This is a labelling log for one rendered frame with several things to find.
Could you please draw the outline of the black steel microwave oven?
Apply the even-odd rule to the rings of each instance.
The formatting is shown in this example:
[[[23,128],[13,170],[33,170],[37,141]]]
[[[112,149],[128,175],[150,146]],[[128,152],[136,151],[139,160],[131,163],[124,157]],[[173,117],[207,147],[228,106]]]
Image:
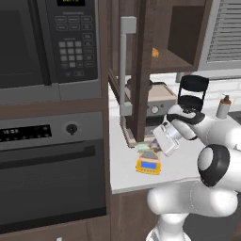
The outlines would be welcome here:
[[[98,0],[0,0],[0,104],[100,98]]]

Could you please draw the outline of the green wrapped bar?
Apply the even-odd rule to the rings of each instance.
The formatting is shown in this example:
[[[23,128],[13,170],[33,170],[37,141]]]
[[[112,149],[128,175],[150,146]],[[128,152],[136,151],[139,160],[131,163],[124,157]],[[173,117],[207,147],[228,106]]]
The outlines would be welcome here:
[[[156,142],[141,142],[141,143],[137,143],[136,149],[140,153],[158,152],[159,146]]]

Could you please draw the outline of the brown cabinet door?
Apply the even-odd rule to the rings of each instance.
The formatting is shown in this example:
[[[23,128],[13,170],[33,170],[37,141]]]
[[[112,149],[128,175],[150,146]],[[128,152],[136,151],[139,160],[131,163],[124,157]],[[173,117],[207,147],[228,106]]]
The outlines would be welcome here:
[[[146,112],[149,95],[150,74],[152,70],[153,27],[155,23],[155,8],[157,0],[136,0],[137,32],[133,40],[131,92],[125,101],[132,104],[132,115],[120,115],[120,127],[129,148],[134,148],[138,142],[148,140],[145,137]],[[119,15],[119,48],[120,26]],[[108,69],[109,84],[120,106],[120,80],[111,69]]]

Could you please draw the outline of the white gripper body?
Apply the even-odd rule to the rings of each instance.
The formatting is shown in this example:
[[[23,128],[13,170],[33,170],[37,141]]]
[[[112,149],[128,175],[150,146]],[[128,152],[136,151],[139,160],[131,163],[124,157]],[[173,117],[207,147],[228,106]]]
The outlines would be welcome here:
[[[165,156],[171,156],[179,148],[181,134],[170,123],[161,124],[153,130],[153,135]]]

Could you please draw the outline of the brown wall cabinet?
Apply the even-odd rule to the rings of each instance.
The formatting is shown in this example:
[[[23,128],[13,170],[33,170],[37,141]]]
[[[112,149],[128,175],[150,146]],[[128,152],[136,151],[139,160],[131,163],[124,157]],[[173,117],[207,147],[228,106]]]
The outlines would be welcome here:
[[[133,47],[142,33],[156,56],[153,73],[194,72],[213,0],[107,0],[109,67],[119,71],[122,17],[137,19],[137,32],[127,37],[126,72],[132,70]]]

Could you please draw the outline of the brown base cabinet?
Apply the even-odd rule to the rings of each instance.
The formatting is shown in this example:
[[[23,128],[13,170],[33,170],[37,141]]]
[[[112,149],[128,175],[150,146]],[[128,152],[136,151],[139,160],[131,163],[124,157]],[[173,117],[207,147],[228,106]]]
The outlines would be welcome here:
[[[111,196],[111,241],[146,241],[157,223],[147,194],[148,189]]]

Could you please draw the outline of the yellow digital scale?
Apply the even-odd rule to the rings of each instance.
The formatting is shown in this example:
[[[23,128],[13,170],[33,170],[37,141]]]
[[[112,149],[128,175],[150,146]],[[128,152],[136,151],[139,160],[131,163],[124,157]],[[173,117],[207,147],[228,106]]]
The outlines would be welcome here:
[[[159,175],[161,172],[160,153],[139,152],[136,171],[144,174]]]

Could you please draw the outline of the black oven knob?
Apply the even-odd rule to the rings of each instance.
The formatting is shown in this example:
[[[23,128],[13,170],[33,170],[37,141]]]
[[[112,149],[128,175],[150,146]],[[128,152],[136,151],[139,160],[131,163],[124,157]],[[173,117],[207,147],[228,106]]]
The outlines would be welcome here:
[[[66,131],[70,134],[73,135],[76,131],[78,130],[77,125],[76,124],[68,124],[66,126]]]

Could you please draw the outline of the grey window blinds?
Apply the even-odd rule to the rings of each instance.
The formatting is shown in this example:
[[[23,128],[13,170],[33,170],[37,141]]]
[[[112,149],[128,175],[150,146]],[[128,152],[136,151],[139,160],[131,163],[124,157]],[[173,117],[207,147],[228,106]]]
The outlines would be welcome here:
[[[241,0],[213,0],[199,71],[241,69]]]

